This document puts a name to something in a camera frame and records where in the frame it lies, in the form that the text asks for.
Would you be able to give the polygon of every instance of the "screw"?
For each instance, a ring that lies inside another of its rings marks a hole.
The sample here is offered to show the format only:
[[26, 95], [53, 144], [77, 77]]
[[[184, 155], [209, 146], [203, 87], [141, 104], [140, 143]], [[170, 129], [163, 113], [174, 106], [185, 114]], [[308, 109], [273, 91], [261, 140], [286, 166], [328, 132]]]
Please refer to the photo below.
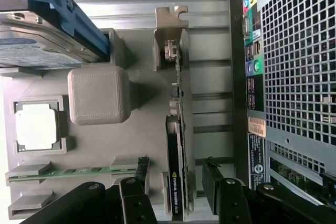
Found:
[[126, 181], [127, 184], [133, 184], [134, 182], [135, 182], [134, 178], [131, 178], [131, 179]]
[[35, 21], [38, 24], [42, 24], [43, 23], [43, 19], [41, 19], [40, 17], [36, 17]]
[[226, 182], [228, 183], [228, 184], [235, 184], [236, 182], [233, 180], [233, 179], [227, 179], [226, 180]]
[[16, 20], [24, 20], [25, 15], [23, 13], [13, 13], [11, 14], [11, 17]]
[[97, 189], [98, 187], [99, 187], [98, 184], [94, 184], [94, 185], [92, 185], [92, 186], [89, 186], [89, 190], [95, 190], [95, 189]]
[[264, 185], [264, 189], [266, 189], [266, 190], [274, 190], [274, 187], [272, 187], [271, 185]]

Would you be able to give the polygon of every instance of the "hard drive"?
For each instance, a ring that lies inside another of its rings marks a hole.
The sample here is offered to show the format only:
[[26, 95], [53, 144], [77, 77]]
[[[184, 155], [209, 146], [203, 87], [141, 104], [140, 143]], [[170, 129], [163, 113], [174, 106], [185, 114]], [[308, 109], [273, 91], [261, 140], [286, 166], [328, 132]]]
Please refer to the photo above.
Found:
[[111, 50], [74, 0], [0, 0], [0, 67], [72, 68]]

